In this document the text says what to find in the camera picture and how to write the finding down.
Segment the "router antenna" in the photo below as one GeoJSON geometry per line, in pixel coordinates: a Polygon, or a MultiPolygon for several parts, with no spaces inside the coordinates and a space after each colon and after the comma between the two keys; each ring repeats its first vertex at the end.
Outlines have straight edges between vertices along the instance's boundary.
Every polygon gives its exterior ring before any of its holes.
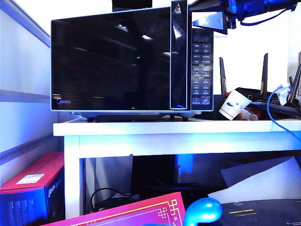
{"type": "Polygon", "coordinates": [[[290,82],[290,86],[293,87],[293,77],[290,76],[288,79],[289,79],[289,82],[290,82]]]}
{"type": "Polygon", "coordinates": [[[268,53],[266,53],[263,57],[261,89],[260,89],[260,98],[262,101],[268,99],[267,88],[268,88],[268,53]]]}
{"type": "Polygon", "coordinates": [[[296,76],[295,76],[295,78],[293,80],[293,85],[292,85],[293,90],[292,90],[292,93],[291,93],[291,95],[290,95],[290,97],[288,99],[288,102],[291,103],[291,104],[293,104],[293,105],[294,105],[293,101],[294,101],[295,96],[297,94],[297,89],[298,89],[299,82],[300,82],[300,76],[301,76],[301,64],[299,64],[299,66],[298,66],[298,69],[297,69],[297,72],[296,72],[296,76]]]}
{"type": "Polygon", "coordinates": [[[221,74],[221,90],[222,90],[222,94],[225,94],[227,93],[227,82],[226,82],[224,60],[222,57],[220,57],[220,74],[221,74]]]}

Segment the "cardboard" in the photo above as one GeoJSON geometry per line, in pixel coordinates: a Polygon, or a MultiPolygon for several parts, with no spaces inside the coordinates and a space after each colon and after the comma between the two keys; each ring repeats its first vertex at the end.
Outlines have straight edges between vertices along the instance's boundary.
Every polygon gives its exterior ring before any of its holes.
{"type": "Polygon", "coordinates": [[[1,226],[39,226],[64,219],[64,158],[49,152],[0,188],[1,226]]]}
{"type": "Polygon", "coordinates": [[[180,192],[71,218],[47,226],[142,226],[161,223],[182,226],[185,209],[180,192]]]}
{"type": "Polygon", "coordinates": [[[221,204],[267,199],[301,199],[301,168],[294,157],[222,170],[227,189],[208,194],[221,204]]]}

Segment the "control button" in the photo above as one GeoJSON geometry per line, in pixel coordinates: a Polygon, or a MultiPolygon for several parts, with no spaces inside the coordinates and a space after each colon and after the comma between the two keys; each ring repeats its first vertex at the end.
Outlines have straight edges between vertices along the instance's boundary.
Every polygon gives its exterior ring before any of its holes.
{"type": "Polygon", "coordinates": [[[200,59],[201,55],[200,54],[192,54],[192,59],[200,59]]]}
{"type": "Polygon", "coordinates": [[[209,65],[211,63],[211,61],[210,60],[202,60],[201,63],[204,65],[209,65]]]}
{"type": "Polygon", "coordinates": [[[202,46],[198,43],[193,43],[192,48],[201,48],[202,46]]]}
{"type": "Polygon", "coordinates": [[[200,72],[199,71],[193,71],[192,76],[200,76],[200,72]]]}
{"type": "Polygon", "coordinates": [[[210,95],[210,91],[207,89],[202,89],[201,90],[201,95],[210,95]]]}
{"type": "Polygon", "coordinates": [[[192,71],[196,72],[199,70],[200,70],[199,66],[192,66],[192,71]]]}
{"type": "Polygon", "coordinates": [[[203,44],[203,48],[211,48],[211,44],[203,44]]]}
{"type": "Polygon", "coordinates": [[[210,48],[203,48],[203,49],[201,49],[200,53],[211,53],[211,49],[210,48]]]}
{"type": "Polygon", "coordinates": [[[201,52],[203,52],[203,50],[201,48],[193,48],[192,47],[192,52],[193,53],[201,53],[201,52]]]}
{"type": "Polygon", "coordinates": [[[194,65],[200,65],[201,64],[201,60],[197,60],[197,59],[192,60],[192,64],[194,64],[194,65]]]}
{"type": "Polygon", "coordinates": [[[192,94],[199,95],[199,89],[193,90],[192,94]]]}
{"type": "Polygon", "coordinates": [[[202,84],[210,84],[210,79],[203,79],[202,84]]]}
{"type": "Polygon", "coordinates": [[[201,98],[199,98],[199,97],[192,98],[191,103],[193,105],[201,105],[201,98]]]}
{"type": "Polygon", "coordinates": [[[201,86],[202,89],[210,89],[210,85],[209,84],[203,84],[201,86]]]}
{"type": "Polygon", "coordinates": [[[201,105],[210,105],[210,98],[201,98],[201,105]]]}
{"type": "Polygon", "coordinates": [[[209,72],[210,71],[210,66],[202,66],[200,69],[203,72],[209,72]]]}
{"type": "Polygon", "coordinates": [[[202,55],[201,55],[201,58],[202,58],[203,60],[210,60],[210,59],[211,59],[211,55],[210,55],[210,54],[202,54],[202,55]]]}
{"type": "Polygon", "coordinates": [[[202,71],[202,72],[201,72],[201,75],[202,75],[204,78],[210,78],[210,72],[208,72],[208,71],[202,71]]]}

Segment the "white table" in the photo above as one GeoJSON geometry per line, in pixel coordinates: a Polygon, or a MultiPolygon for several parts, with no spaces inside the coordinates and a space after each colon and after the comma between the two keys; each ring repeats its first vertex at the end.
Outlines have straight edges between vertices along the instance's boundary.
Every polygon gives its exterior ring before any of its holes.
{"type": "MultiPolygon", "coordinates": [[[[300,120],[277,122],[301,137],[300,120]]],[[[299,140],[271,121],[88,123],[78,118],[53,129],[54,136],[64,136],[66,218],[83,214],[84,158],[301,149],[299,140]]]]}

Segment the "red box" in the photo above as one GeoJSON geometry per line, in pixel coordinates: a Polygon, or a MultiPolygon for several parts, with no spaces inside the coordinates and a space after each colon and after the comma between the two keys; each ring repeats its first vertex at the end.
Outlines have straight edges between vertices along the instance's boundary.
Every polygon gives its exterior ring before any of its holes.
{"type": "Polygon", "coordinates": [[[185,209],[180,192],[166,194],[100,212],[71,218],[47,226],[142,226],[162,223],[182,226],[185,209]]]}
{"type": "Polygon", "coordinates": [[[0,188],[0,225],[35,226],[64,219],[64,157],[49,152],[0,188]]]}

